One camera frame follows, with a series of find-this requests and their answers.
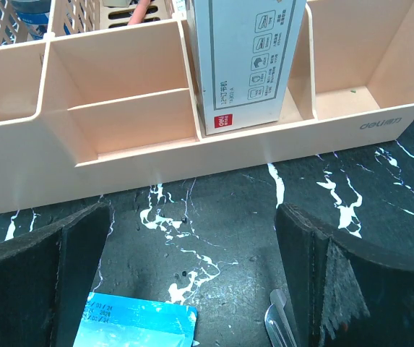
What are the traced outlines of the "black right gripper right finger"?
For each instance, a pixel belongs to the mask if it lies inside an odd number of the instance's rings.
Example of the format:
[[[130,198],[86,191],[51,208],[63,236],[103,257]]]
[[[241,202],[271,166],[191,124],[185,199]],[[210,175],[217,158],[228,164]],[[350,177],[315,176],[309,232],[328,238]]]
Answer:
[[[296,205],[275,231],[297,346],[414,346],[414,257],[372,244]]]

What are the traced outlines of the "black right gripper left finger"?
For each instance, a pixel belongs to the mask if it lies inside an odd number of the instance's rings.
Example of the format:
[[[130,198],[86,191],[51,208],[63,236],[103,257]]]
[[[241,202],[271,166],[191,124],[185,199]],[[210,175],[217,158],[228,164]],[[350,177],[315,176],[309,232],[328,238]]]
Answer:
[[[72,346],[111,226],[96,203],[0,243],[0,346]]]

